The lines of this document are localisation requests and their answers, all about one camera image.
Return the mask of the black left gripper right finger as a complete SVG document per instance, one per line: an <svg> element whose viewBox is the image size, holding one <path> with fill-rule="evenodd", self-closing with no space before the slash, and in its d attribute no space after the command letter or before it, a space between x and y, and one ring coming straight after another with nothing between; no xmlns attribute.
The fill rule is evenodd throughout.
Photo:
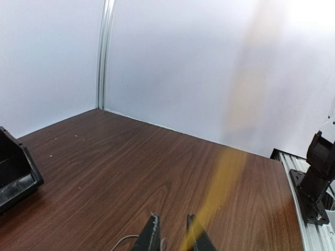
<svg viewBox="0 0 335 251"><path fill-rule="evenodd" d="M216 251L216 247L210 240L207 232L198 221L195 214L187 216L187 250L191 251Z"/></svg>

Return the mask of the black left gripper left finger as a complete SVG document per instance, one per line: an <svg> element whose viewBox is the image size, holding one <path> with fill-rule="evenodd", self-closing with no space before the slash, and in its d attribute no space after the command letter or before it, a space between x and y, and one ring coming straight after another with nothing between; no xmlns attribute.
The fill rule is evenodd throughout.
<svg viewBox="0 0 335 251"><path fill-rule="evenodd" d="M161 250L160 217L152 214L132 247L132 251Z"/></svg>

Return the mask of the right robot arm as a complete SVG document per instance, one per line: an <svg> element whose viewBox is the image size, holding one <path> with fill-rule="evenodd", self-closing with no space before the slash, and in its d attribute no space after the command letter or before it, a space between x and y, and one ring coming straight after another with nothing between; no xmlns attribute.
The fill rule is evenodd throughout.
<svg viewBox="0 0 335 251"><path fill-rule="evenodd" d="M289 170L299 208L305 223L323 225L330 220L322 199L334 181L334 142L318 131L308 148L306 173Z"/></svg>

